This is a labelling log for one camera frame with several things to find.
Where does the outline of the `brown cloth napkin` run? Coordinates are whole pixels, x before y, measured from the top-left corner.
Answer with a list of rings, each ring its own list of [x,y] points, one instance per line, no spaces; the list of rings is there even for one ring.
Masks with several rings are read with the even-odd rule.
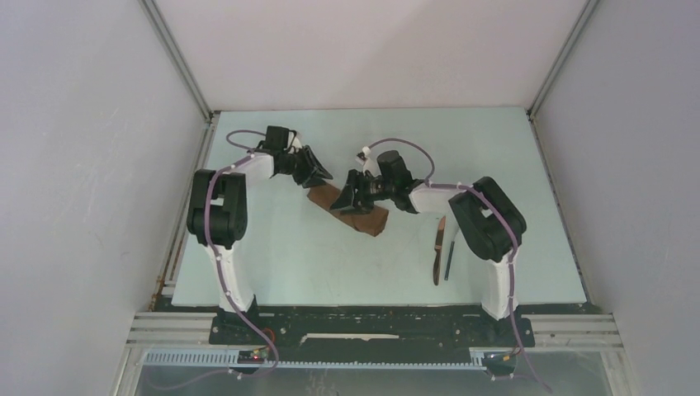
[[[360,213],[356,210],[332,210],[331,205],[340,197],[340,192],[337,187],[324,184],[311,187],[308,190],[307,198],[320,209],[359,233],[376,237],[385,230],[389,211],[383,207],[375,206],[368,213]]]

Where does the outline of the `silver fork green handle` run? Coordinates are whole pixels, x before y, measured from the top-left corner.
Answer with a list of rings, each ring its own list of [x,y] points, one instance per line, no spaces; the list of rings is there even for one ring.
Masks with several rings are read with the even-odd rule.
[[[451,231],[450,233],[450,238],[449,238],[449,248],[448,248],[448,253],[447,253],[447,261],[445,265],[445,271],[443,274],[443,280],[448,281],[450,272],[451,272],[451,267],[452,267],[452,258],[454,254],[454,249],[456,245],[456,236],[458,234],[458,229],[455,229],[454,231]]]

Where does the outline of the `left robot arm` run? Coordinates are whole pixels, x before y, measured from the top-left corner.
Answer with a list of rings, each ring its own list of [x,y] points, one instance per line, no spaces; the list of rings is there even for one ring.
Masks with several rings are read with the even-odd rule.
[[[304,189],[322,186],[333,176],[310,146],[254,148],[219,170],[199,169],[192,177],[187,231],[204,247],[218,278],[220,308],[236,314],[229,333],[251,343],[261,332],[260,320],[248,313],[256,296],[240,258],[248,228],[248,188],[276,175],[290,176]]]

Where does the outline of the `left controller board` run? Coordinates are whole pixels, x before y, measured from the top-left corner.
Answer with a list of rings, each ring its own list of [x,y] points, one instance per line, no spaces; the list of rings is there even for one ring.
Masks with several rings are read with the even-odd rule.
[[[237,363],[239,365],[260,365],[267,361],[267,349],[239,351]]]

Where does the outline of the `controller board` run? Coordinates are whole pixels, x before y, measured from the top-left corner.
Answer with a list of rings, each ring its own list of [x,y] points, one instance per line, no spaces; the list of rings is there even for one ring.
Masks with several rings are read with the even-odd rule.
[[[237,363],[239,365],[260,365],[267,361],[267,349],[239,351]]]
[[[510,361],[515,361],[517,360],[518,355],[517,354],[485,354],[485,357],[483,359],[484,365],[502,365],[506,363],[510,363]]]

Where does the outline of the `right controller board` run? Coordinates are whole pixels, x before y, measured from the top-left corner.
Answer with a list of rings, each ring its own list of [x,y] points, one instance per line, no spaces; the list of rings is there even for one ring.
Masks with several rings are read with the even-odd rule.
[[[510,361],[515,361],[517,360],[518,355],[517,354],[485,354],[485,357],[483,359],[484,365],[502,365],[506,363],[510,363]]]

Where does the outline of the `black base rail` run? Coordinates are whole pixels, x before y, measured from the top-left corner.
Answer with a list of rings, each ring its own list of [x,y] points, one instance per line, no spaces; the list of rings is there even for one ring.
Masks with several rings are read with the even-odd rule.
[[[211,345],[273,345],[279,361],[463,363],[473,351],[534,347],[529,319],[491,318],[477,305],[255,307],[243,321],[219,310]]]

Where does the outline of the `left aluminium frame post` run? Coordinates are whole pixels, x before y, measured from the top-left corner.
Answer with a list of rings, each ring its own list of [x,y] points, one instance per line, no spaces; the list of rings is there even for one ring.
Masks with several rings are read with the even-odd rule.
[[[180,49],[180,46],[177,43],[177,40],[172,33],[172,30],[170,29],[160,6],[154,0],[139,0],[138,3],[148,18],[149,23],[154,30],[154,34],[161,42],[166,55],[171,60],[173,67],[176,69],[177,74],[195,102],[198,111],[201,113],[206,122],[210,122],[213,118],[214,111],[211,109],[210,105],[205,99],[204,94],[196,81],[195,75],[189,67],[184,53]]]

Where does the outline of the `aluminium frame post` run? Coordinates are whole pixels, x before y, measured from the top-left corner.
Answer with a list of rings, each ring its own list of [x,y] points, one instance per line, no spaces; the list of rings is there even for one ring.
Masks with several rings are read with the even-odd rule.
[[[166,55],[171,60],[173,67],[176,69],[177,74],[195,102],[198,111],[201,113],[206,122],[210,122],[213,118],[214,111],[211,109],[210,105],[205,99],[204,94],[196,81],[195,75],[189,67],[184,53],[180,49],[180,46],[177,43],[177,40],[172,33],[172,30],[170,29],[160,6],[154,0],[139,0],[138,3],[148,18],[149,23],[154,30],[154,34],[161,42]]]
[[[587,0],[584,3],[574,22],[574,25],[567,34],[563,45],[561,46],[545,76],[545,79],[539,87],[536,96],[527,109],[527,115],[530,120],[535,120],[537,118],[537,115],[544,105],[549,93],[551,92],[551,89],[556,84],[561,71],[565,67],[570,56],[573,54],[576,45],[578,44],[581,36],[584,34],[600,4],[600,0]]]

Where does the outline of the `right aluminium frame post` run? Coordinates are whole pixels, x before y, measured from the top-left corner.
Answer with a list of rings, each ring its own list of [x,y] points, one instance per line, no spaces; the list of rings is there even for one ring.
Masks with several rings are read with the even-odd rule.
[[[545,79],[539,87],[536,96],[527,109],[527,115],[530,120],[535,120],[537,118],[537,115],[544,105],[549,93],[551,92],[551,89],[556,84],[561,71],[565,67],[570,56],[573,54],[576,45],[578,44],[581,36],[584,34],[600,4],[600,0],[587,0],[584,3],[574,22],[574,25],[567,34],[563,45],[561,46],[545,76]]]

